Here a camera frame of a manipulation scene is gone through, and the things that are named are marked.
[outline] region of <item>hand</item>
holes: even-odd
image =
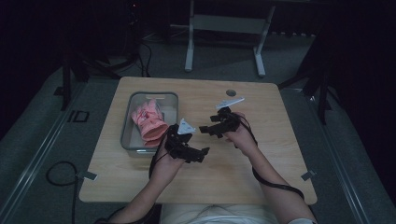
[[[241,122],[248,126],[248,122],[245,120],[245,115],[243,113],[234,113],[241,116]],[[227,132],[224,135],[228,138],[226,139],[227,142],[233,142],[247,157],[252,156],[254,152],[260,151],[253,137],[250,135],[250,132],[242,124],[239,125],[235,132]]]
[[[156,163],[152,171],[151,179],[160,182],[167,186],[175,178],[178,170],[185,162],[182,159],[173,159],[165,149],[166,136],[163,139],[163,144],[160,147],[160,151],[157,153]]]

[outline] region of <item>person's left hand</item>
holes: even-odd
[[[175,178],[177,171],[183,165],[185,160],[173,159],[165,149],[166,136],[163,139],[163,144],[160,151],[157,153],[156,163],[151,174],[150,180],[159,181],[162,184],[168,185]]]

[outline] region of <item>dark background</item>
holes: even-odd
[[[203,0],[196,10],[261,15],[261,8],[238,4]],[[0,8],[0,137],[61,66],[64,43],[105,62],[109,55],[128,56],[136,50],[137,44],[130,38],[125,42],[125,36],[139,36],[149,26],[168,38],[169,24],[188,24],[189,19],[189,1],[184,0],[6,0]],[[385,0],[282,2],[271,26],[272,32],[288,36],[317,36],[305,60],[308,66],[316,66],[329,52],[333,55],[331,86],[394,203],[395,9]],[[139,29],[131,30],[128,24],[136,20]]]

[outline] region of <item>small round object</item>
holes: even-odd
[[[225,92],[228,96],[235,96],[236,95],[236,91],[235,90],[227,90]]]

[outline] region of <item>table leg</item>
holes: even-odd
[[[268,30],[270,28],[271,25],[271,20],[273,18],[274,12],[275,12],[275,6],[272,6],[267,19],[265,20],[265,24],[262,27],[262,33],[261,33],[261,38],[260,38],[260,42],[259,44],[253,48],[253,52],[254,52],[254,58],[256,60],[256,66],[257,66],[257,72],[259,73],[260,77],[265,76],[265,69],[264,69],[264,64],[262,62],[262,46],[264,45],[265,42],[265,38],[268,35]]]
[[[190,0],[190,25],[189,25],[189,45],[187,47],[186,72],[192,71],[192,60],[194,56],[194,0]]]

